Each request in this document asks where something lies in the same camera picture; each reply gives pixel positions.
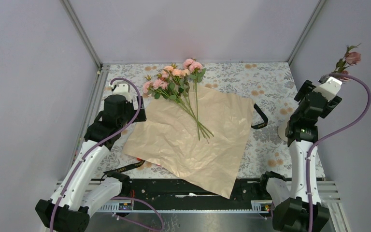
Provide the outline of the light pink rose stem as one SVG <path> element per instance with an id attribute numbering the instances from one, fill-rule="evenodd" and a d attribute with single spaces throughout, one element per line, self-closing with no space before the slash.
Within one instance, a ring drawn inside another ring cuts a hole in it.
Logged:
<path id="1" fill-rule="evenodd" d="M 214 134 L 204 126 L 199 119 L 198 100 L 195 100 L 195 107 L 191 104 L 190 89 L 191 84 L 196 84 L 194 79 L 188 80 L 188 77 L 172 76 L 163 78 L 159 75 L 156 80 L 151 76 L 146 76 L 147 82 L 143 88 L 145 94 L 154 97 L 154 99 L 166 99 L 179 105 L 187 114 L 189 114 L 196 123 L 198 139 L 206 140 L 212 138 Z"/>

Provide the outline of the peach paper flower bouquet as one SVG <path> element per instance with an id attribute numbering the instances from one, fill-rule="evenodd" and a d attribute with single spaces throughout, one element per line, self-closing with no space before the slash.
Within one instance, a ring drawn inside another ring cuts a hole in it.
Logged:
<path id="1" fill-rule="evenodd" d="M 254 101 L 198 86 L 199 119 L 214 136 L 198 139 L 194 120 L 176 103 L 148 99 L 122 153 L 160 165 L 176 177 L 230 198 L 251 134 Z"/>

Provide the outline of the dusty mauve rose stem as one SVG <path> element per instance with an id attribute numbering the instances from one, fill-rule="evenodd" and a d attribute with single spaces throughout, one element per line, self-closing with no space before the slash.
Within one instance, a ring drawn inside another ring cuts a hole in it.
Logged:
<path id="1" fill-rule="evenodd" d="M 346 46 L 346 52 L 336 63 L 333 73 L 350 74 L 347 69 L 361 62 L 361 53 L 355 51 L 360 45 L 361 43 Z"/>

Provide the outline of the large pink rose stem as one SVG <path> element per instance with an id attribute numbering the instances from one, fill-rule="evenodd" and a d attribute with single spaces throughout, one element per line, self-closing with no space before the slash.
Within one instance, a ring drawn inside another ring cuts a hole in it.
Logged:
<path id="1" fill-rule="evenodd" d="M 193 89 L 194 89 L 194 97 L 195 97 L 195 118 L 197 120 L 198 125 L 198 135 L 202 136 L 204 139 L 208 139 L 208 135 L 206 130 L 203 128 L 203 125 L 199 121 L 199 104 L 198 104 L 198 83 L 199 80 L 203 77 L 200 73 L 203 71 L 203 66 L 201 63 L 197 62 L 195 59 L 188 58 L 183 62 L 183 69 L 188 70 L 187 74 L 184 76 L 190 76 L 189 79 L 193 82 Z"/>

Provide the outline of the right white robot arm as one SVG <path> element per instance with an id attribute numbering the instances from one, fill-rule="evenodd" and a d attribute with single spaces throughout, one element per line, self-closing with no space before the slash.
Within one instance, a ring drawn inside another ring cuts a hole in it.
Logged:
<path id="1" fill-rule="evenodd" d="M 292 160 L 291 185 L 280 174 L 265 172 L 258 193 L 272 199 L 272 226 L 280 232 L 319 232 L 329 221 L 329 209 L 321 203 L 316 177 L 319 118 L 325 118 L 340 102 L 342 82 L 329 76 L 315 86 L 307 80 L 294 97 L 298 108 L 287 121 L 285 136 Z"/>

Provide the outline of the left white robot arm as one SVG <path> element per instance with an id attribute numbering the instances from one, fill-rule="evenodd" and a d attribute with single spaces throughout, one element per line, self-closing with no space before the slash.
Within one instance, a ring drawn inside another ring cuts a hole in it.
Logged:
<path id="1" fill-rule="evenodd" d="M 90 192 L 86 188 L 103 158 L 133 122 L 146 121 L 143 97 L 136 98 L 134 109 L 127 94 L 110 95 L 104 109 L 87 128 L 81 150 L 58 189 L 49 200 L 39 200 L 35 210 L 43 225 L 57 232 L 83 232 L 93 214 L 114 196 L 123 199 L 130 194 L 129 177 L 110 174 Z"/>

